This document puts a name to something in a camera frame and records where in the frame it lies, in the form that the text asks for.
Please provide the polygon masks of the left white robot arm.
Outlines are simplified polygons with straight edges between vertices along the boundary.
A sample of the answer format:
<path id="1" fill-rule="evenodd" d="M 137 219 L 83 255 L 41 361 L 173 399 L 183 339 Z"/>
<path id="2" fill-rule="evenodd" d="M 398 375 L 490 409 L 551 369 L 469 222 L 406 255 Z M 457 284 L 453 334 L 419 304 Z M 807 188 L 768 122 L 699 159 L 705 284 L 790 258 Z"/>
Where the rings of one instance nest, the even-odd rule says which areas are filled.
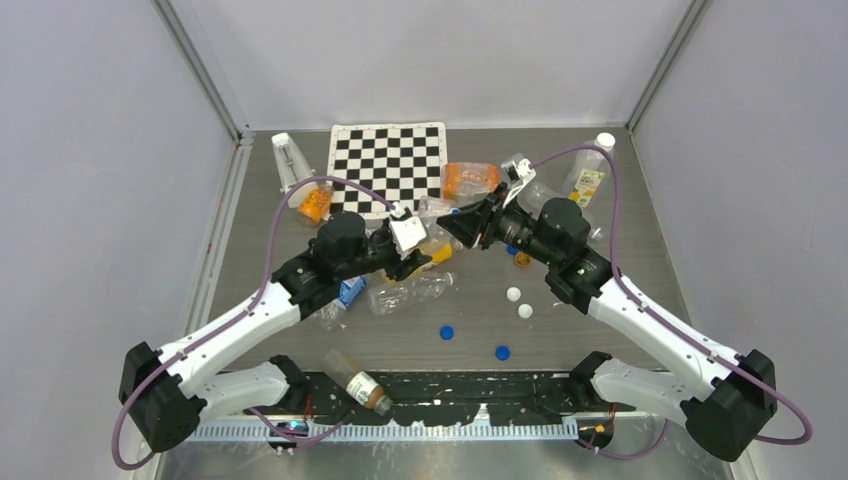
<path id="1" fill-rule="evenodd" d="M 410 211 L 368 233 L 342 212 L 321 226 L 307 249 L 267 274 L 247 299 L 185 337 L 158 349 L 141 342 L 126 354 L 118 398 L 153 453 L 171 450 L 209 420 L 254 406 L 298 412 L 307 398 L 289 359 L 237 372 L 225 367 L 268 337 L 337 300 L 344 281 L 384 271 L 403 280 L 428 263 L 427 237 Z"/>

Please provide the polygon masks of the brown coffee bottle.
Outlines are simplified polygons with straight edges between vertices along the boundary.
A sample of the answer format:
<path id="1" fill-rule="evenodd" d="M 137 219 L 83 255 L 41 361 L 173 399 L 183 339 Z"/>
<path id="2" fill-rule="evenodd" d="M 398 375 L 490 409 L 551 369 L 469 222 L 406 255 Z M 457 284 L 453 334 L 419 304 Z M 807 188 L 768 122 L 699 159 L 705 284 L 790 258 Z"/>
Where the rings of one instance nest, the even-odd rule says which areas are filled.
<path id="1" fill-rule="evenodd" d="M 368 372 L 339 350 L 330 350 L 323 358 L 324 373 L 359 405 L 378 415 L 386 415 L 393 400 Z"/>

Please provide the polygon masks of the large white bottle cap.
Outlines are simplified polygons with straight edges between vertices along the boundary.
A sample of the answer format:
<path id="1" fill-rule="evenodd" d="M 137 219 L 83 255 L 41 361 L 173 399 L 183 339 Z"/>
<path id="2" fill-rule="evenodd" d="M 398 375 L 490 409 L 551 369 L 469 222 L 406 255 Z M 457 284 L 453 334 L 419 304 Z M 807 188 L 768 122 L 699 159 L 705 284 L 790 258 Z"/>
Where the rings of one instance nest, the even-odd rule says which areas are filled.
<path id="1" fill-rule="evenodd" d="M 594 145 L 607 152 L 612 152 L 616 145 L 616 139 L 611 133 L 602 132 L 595 137 Z"/>

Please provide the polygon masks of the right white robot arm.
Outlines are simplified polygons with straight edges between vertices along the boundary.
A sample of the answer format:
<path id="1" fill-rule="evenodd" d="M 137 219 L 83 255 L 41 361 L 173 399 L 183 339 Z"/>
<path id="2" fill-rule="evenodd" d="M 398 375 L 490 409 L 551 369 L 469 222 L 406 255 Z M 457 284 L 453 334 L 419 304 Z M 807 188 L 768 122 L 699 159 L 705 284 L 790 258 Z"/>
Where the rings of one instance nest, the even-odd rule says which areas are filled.
<path id="1" fill-rule="evenodd" d="M 686 429 L 706 452 L 736 461 L 777 411 L 762 390 L 775 366 L 753 349 L 742 355 L 713 341 L 645 295 L 592 247 L 589 223 L 571 200 L 547 201 L 538 216 L 506 199 L 500 184 L 484 199 L 441 216 L 437 224 L 466 247 L 502 242 L 545 264 L 545 282 L 561 302 L 624 334 L 666 373 L 593 352 L 572 371 L 574 403 L 596 410 L 619 403 Z"/>

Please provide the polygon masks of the tall clear juice bottle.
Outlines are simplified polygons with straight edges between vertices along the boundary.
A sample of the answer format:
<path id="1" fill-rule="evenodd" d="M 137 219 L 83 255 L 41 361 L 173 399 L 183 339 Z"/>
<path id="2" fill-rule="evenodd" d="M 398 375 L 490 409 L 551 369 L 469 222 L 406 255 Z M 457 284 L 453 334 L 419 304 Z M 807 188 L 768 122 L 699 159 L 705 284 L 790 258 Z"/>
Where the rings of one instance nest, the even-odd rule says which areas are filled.
<path id="1" fill-rule="evenodd" d="M 604 185 L 610 166 L 606 157 L 593 149 L 581 149 L 566 176 L 564 191 L 580 207 L 588 207 Z"/>

